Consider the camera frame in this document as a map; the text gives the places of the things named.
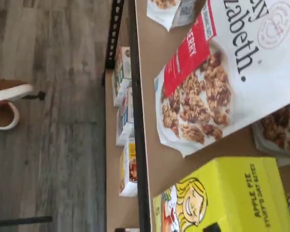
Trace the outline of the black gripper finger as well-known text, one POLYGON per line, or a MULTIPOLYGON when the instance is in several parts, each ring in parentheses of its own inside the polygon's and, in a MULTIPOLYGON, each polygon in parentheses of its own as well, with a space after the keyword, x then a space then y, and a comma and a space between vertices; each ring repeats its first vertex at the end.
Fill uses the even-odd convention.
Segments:
POLYGON ((220 226, 217 223, 213 223, 204 228, 203 232, 220 232, 220 226))

